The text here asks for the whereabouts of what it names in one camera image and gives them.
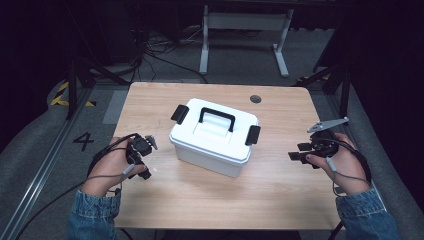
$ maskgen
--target white plastic box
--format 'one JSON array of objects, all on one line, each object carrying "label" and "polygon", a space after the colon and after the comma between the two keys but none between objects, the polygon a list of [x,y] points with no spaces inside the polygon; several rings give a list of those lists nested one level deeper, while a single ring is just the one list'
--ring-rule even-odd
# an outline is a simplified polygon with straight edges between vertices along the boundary
[{"label": "white plastic box", "polygon": [[255,115],[195,98],[171,119],[177,124],[169,139],[178,159],[230,177],[239,176],[260,132]]}]

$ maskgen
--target denim jacket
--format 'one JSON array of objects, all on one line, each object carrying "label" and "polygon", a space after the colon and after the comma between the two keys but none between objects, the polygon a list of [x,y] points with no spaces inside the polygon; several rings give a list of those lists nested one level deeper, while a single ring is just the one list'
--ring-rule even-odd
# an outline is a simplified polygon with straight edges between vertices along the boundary
[{"label": "denim jacket", "polygon": [[[120,202],[120,193],[114,197],[95,197],[79,190],[69,217],[66,239],[117,239],[114,218],[119,213]],[[395,220],[374,189],[338,197],[336,205],[347,239],[400,239]]]}]

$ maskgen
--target hand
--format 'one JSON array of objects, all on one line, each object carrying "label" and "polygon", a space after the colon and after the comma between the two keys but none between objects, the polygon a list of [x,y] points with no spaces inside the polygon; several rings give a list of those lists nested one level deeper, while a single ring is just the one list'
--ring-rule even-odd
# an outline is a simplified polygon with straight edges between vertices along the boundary
[{"label": "hand", "polygon": [[[345,135],[341,133],[335,133],[339,141],[344,141],[351,145],[353,148],[352,141]],[[359,160],[346,148],[340,146],[339,151],[332,157],[333,163],[336,166],[337,173],[354,177],[360,179],[366,179],[364,169],[361,166]],[[340,174],[334,173],[325,158],[318,157],[313,154],[308,154],[306,160],[316,166],[322,168],[327,175],[336,183],[338,186],[343,188],[346,194],[356,194],[364,192],[370,189],[370,186],[365,181],[358,179],[353,179],[349,177],[342,176]]]},{"label": "hand", "polygon": [[[119,138],[114,137],[111,140],[111,144],[119,140]],[[104,197],[106,196],[107,191],[119,184],[121,181],[124,181],[127,176],[138,174],[146,170],[145,165],[135,165],[134,169],[131,170],[126,176],[122,175],[122,172],[129,166],[125,156],[125,148],[127,147],[128,140],[122,141],[115,148],[117,150],[111,151],[106,156],[104,156],[93,168],[88,178],[93,176],[102,176],[102,175],[119,175],[116,177],[98,177],[87,180],[81,191],[93,195]]]}]

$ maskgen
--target yellow and black striped tape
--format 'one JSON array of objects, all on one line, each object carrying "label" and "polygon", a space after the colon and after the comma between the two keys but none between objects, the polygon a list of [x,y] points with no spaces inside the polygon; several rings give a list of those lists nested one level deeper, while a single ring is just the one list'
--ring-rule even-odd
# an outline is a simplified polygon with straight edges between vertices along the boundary
[{"label": "yellow and black striped tape", "polygon": [[[51,106],[53,105],[61,105],[61,106],[69,106],[69,101],[62,100],[63,93],[66,91],[66,89],[69,86],[68,80],[64,80],[62,85],[60,85],[59,90],[57,90],[56,96],[53,98],[53,101],[50,103]],[[85,106],[87,107],[95,107],[97,102],[95,101],[88,101]]]}]

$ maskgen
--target wooden table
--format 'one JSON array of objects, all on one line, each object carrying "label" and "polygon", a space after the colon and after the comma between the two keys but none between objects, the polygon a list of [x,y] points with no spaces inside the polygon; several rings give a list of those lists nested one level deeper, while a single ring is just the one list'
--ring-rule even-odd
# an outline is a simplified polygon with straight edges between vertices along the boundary
[{"label": "wooden table", "polygon": [[[258,95],[262,101],[252,103]],[[237,178],[178,160],[169,133],[178,104],[199,98],[256,115],[259,141]],[[291,161],[318,121],[304,88],[133,83],[115,136],[154,135],[159,149],[144,157],[152,177],[125,181],[117,227],[153,229],[333,229],[330,179]]]}]

